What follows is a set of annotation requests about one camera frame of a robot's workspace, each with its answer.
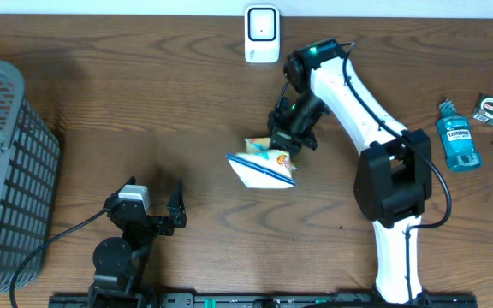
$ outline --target blue mouthwash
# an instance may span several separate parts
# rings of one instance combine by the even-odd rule
[[[471,138],[471,126],[462,115],[458,115],[454,103],[448,98],[438,106],[443,118],[437,122],[437,131],[446,151],[446,164],[454,172],[475,170],[483,165]]]

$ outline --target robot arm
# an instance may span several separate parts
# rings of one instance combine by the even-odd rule
[[[431,196],[431,172],[394,136],[381,129],[346,85],[342,71],[345,51],[327,39],[288,56],[284,73],[300,94],[288,107],[280,102],[270,114],[271,144],[286,148],[291,155],[302,145],[317,147],[311,130],[328,107],[351,137],[360,154],[354,192],[360,209],[372,221],[376,233],[378,273],[376,288],[390,303],[406,303],[407,260],[405,232],[421,222],[424,201]],[[398,134],[431,155],[427,136],[409,133],[370,94],[348,61],[347,77],[366,105]],[[402,164],[391,167],[391,160]],[[417,230],[410,233],[410,286],[415,298],[422,291],[417,274]]]

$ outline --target gray plastic basket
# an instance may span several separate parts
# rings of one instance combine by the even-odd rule
[[[21,73],[0,61],[0,293],[46,240],[60,158],[58,141],[24,98]],[[39,275],[43,258],[30,261],[17,287]]]

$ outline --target wood grain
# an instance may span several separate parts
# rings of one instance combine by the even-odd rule
[[[201,293],[372,287],[374,235],[352,194],[358,158],[336,119],[322,119],[319,148],[299,155],[294,189],[248,190],[224,159],[243,138],[267,134],[288,52],[327,37],[355,40],[361,79],[389,113],[431,136],[453,194],[449,222],[420,233],[422,284],[473,292],[480,307],[493,307],[493,127],[472,121],[484,166],[468,174],[447,170],[435,129],[444,97],[470,116],[480,92],[493,95],[493,21],[283,18],[282,36],[279,63],[252,65],[241,18],[0,15],[0,59],[21,70],[27,97],[65,136],[50,232],[99,211],[130,175],[164,213],[181,179],[187,228],[156,240],[146,285]],[[443,214],[433,184],[427,222]],[[43,274],[18,292],[20,306],[85,292],[94,247],[119,234],[100,218],[52,245]]]

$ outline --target white wall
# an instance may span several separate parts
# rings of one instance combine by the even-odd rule
[[[251,3],[283,16],[493,18],[493,0],[0,0],[0,13],[243,15]]]

